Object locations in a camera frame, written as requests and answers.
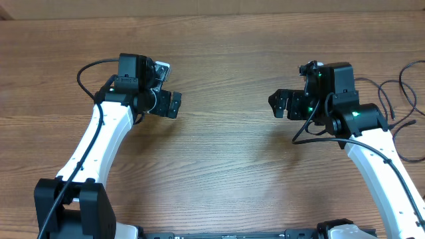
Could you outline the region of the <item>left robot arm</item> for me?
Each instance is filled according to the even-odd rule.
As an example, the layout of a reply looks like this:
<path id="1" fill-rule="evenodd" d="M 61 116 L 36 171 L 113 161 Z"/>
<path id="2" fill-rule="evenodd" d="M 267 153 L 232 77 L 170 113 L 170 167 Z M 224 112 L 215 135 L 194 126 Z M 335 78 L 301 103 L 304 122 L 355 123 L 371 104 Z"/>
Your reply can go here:
<path id="1" fill-rule="evenodd" d="M 124 137 L 146 114 L 175 119 L 179 92 L 163 90 L 171 66 L 121 53 L 118 72 L 96 92 L 80 143 L 53 179 L 34 189 L 39 238 L 145 238 L 143 228 L 117 221 L 107 196 L 108 175 Z"/>

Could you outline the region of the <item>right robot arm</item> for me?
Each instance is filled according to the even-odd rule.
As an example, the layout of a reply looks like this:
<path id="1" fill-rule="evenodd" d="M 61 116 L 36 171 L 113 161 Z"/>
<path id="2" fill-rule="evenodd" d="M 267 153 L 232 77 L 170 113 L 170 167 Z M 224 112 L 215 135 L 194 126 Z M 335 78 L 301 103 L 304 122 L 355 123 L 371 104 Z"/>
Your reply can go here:
<path id="1" fill-rule="evenodd" d="M 275 118 L 325 129 L 313 142 L 334 141 L 360 171 L 381 215 L 388 238 L 424 237 L 424 199 L 396 150 L 387 119 L 375 104 L 361 104 L 348 62 L 299 67 L 302 90 L 278 89 L 268 98 Z"/>

